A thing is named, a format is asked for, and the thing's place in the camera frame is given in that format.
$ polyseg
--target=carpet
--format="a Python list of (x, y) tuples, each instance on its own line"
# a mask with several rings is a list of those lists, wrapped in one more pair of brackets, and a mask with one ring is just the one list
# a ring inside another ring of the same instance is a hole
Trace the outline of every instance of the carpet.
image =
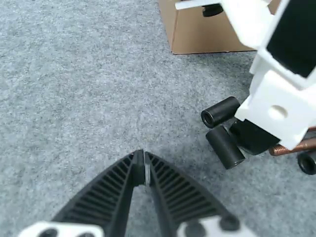
[[(50, 220), (136, 149), (195, 178), (261, 237), (315, 235), (315, 178), (295, 155), (226, 171), (200, 112), (248, 95), (254, 52), (172, 55), (155, 0), (0, 2), (0, 236)], [(145, 187), (127, 237), (159, 237)]]

